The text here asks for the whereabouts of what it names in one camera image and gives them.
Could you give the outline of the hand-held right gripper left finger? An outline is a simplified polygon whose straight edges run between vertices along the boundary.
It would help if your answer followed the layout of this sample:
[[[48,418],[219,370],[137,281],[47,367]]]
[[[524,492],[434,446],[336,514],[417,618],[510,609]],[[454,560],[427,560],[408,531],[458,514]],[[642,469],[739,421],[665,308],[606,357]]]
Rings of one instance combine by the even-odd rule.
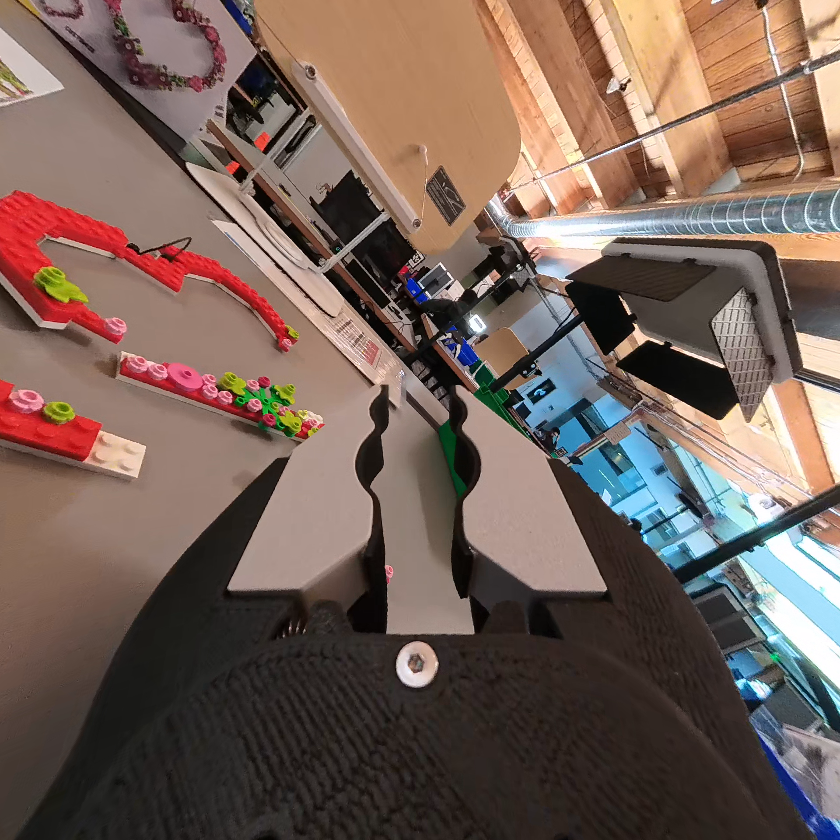
[[[384,632],[387,577],[382,510],[389,388],[346,406],[286,460],[233,572],[231,595],[290,595],[306,609],[339,603],[362,632]]]

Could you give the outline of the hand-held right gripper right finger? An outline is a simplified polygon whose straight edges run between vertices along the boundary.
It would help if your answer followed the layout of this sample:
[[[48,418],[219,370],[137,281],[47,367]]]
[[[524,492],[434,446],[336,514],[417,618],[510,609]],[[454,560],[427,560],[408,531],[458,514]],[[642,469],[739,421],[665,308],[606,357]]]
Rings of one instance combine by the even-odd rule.
[[[451,570],[479,631],[501,604],[527,622],[556,601],[602,599],[607,584],[552,460],[473,393],[450,393],[457,498]]]

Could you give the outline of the green plastic bin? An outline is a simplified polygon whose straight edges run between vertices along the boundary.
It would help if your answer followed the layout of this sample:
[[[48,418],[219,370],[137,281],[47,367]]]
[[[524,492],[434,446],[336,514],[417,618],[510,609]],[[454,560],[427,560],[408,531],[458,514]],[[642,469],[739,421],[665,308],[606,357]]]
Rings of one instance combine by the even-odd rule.
[[[501,417],[508,423],[508,425],[512,426],[520,434],[528,438],[529,436],[524,431],[522,425],[513,419],[512,414],[508,409],[508,403],[510,400],[508,392],[504,390],[493,392],[490,389],[490,386],[497,378],[494,374],[490,373],[488,365],[486,363],[482,363],[480,367],[476,368],[473,375],[479,384],[479,388],[474,394],[476,399],[487,406],[494,414]],[[462,498],[466,493],[466,484],[460,478],[455,467],[456,435],[450,420],[447,420],[438,428],[437,435],[444,451],[449,474],[455,487],[456,496],[457,498]]]

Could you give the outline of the lego strip with flowers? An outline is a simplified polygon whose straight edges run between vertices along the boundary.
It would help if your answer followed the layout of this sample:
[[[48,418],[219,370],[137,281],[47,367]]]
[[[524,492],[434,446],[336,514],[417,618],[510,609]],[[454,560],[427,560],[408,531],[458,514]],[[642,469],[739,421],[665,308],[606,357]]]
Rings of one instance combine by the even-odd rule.
[[[115,377],[280,438],[302,442],[324,427],[321,415],[296,407],[294,384],[278,385],[266,376],[246,379],[230,371],[202,373],[187,364],[154,362],[121,352]]]

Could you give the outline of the red and white lego strip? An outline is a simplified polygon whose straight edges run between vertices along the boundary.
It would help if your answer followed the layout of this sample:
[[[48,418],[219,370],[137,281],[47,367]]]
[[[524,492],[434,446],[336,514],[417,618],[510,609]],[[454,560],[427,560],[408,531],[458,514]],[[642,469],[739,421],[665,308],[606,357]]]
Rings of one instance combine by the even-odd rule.
[[[139,477],[146,447],[112,434],[62,401],[1,381],[1,446],[125,480]]]

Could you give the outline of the lego set box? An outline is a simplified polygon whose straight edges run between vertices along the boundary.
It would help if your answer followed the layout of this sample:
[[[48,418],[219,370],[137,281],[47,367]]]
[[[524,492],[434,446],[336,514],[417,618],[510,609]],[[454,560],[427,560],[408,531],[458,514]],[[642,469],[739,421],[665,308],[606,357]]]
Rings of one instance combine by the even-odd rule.
[[[223,2],[36,1],[35,15],[180,140],[222,120],[256,50]]]

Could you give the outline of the lego instruction booklet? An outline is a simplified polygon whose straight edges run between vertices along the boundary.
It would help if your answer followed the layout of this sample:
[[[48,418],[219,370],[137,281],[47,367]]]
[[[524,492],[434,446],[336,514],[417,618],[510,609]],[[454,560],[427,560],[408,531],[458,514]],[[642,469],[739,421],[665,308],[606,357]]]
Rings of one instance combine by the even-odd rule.
[[[64,85],[1,29],[1,108],[64,90]]]

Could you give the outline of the printed paper sheet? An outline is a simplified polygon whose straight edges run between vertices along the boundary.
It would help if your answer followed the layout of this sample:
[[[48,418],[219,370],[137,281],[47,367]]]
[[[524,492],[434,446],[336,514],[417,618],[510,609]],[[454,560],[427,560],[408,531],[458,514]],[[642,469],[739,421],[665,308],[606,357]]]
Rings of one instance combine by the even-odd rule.
[[[394,406],[401,405],[405,372],[396,355],[345,301],[339,314],[325,314],[237,224],[213,225],[260,270],[269,282],[373,385],[387,385]]]

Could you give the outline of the white lamp base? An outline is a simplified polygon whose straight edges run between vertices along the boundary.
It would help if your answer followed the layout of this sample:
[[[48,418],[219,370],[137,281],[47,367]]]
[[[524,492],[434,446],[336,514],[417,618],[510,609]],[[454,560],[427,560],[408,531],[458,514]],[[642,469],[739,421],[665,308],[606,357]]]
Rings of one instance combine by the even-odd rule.
[[[281,227],[230,175],[186,163],[186,171],[225,210],[277,267],[329,318],[337,318],[345,299]]]

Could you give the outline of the grey studio light panel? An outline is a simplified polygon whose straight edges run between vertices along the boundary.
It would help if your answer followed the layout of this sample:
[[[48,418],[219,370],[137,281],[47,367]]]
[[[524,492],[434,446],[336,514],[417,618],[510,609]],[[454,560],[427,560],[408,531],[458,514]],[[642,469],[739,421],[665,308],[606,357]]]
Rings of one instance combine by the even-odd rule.
[[[714,419],[745,421],[803,368],[775,250],[758,240],[617,238],[565,289],[598,349],[645,337],[619,370]]]

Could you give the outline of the wooden panel desk lamp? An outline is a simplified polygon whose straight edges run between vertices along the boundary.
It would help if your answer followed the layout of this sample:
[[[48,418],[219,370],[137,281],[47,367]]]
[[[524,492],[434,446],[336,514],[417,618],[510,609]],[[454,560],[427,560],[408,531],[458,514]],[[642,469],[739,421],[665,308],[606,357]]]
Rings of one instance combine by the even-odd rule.
[[[476,2],[260,1],[255,23],[415,248],[451,249],[520,154]]]

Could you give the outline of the silver spiral air duct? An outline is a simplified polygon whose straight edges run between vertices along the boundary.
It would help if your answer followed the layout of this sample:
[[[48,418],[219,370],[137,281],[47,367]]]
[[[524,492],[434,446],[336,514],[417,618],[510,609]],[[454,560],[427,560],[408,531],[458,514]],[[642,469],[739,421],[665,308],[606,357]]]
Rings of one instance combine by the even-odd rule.
[[[504,235],[515,239],[834,235],[839,231],[839,188],[807,185],[801,190],[719,193],[536,218],[515,217],[494,197],[486,213]]]

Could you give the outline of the red lego heart frame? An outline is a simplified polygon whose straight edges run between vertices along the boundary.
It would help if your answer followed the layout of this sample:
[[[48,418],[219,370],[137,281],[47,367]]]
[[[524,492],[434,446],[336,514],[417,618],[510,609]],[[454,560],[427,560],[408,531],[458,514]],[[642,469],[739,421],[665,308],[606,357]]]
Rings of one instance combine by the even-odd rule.
[[[265,297],[214,259],[192,251],[190,237],[142,250],[119,227],[31,193],[12,192],[1,201],[2,289],[40,329],[75,325],[111,343],[120,343],[128,331],[122,319],[104,318],[91,308],[79,285],[44,254],[47,241],[120,261],[173,293],[185,279],[205,281],[251,310],[279,351],[299,341],[299,332]]]

